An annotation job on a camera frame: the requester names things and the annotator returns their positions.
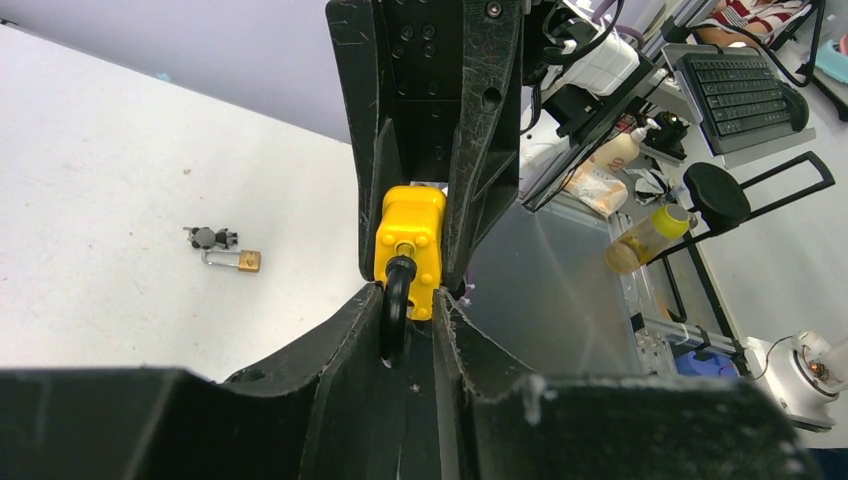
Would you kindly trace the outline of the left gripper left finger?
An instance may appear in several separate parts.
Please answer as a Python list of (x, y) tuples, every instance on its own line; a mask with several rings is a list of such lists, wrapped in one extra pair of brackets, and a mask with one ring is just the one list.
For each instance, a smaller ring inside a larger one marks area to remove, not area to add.
[(382, 289), (222, 383), (179, 368), (1, 374), (5, 479), (392, 479)]

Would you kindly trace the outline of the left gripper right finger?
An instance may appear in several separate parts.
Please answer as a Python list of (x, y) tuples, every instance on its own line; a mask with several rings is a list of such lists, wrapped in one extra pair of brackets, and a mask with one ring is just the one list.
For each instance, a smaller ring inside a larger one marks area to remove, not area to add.
[(817, 479), (783, 413), (751, 382), (543, 376), (433, 297), (445, 479)]

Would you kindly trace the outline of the small brass padlock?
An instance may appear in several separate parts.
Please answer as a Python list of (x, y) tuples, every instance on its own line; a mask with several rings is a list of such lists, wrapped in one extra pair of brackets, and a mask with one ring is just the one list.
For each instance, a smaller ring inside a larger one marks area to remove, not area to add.
[(258, 273), (262, 255), (254, 250), (203, 250), (201, 261), (211, 267), (235, 269), (243, 273)]

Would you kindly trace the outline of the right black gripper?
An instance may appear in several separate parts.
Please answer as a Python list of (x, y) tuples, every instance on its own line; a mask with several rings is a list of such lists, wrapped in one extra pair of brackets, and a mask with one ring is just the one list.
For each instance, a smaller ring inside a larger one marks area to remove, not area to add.
[(358, 185), (358, 262), (376, 279), (389, 188), (446, 183), (442, 285), (518, 193), (524, 4), (330, 1), (325, 15)]

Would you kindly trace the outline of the yellow padlock with keys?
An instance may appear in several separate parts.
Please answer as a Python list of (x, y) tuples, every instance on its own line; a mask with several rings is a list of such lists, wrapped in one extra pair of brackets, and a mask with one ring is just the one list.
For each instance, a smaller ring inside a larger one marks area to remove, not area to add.
[(446, 203), (445, 193), (430, 186), (393, 187), (383, 199), (374, 277), (384, 289), (380, 356), (390, 368), (403, 362), (407, 323), (433, 318), (433, 295), (442, 279)]

